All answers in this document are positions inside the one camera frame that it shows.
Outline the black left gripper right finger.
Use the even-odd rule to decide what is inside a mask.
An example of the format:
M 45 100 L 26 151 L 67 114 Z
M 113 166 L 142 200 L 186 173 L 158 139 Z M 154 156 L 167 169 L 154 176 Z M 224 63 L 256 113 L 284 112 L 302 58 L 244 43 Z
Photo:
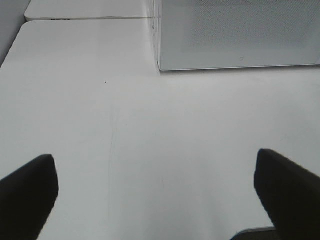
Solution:
M 320 238 L 319 176 L 272 149 L 260 149 L 254 188 L 282 240 Z

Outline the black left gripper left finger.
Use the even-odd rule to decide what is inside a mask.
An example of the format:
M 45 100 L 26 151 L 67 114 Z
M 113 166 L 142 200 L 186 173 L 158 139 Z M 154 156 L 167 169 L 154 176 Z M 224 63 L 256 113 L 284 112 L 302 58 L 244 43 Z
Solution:
M 44 154 L 0 181 L 0 238 L 36 240 L 55 205 L 59 182 L 54 158 Z

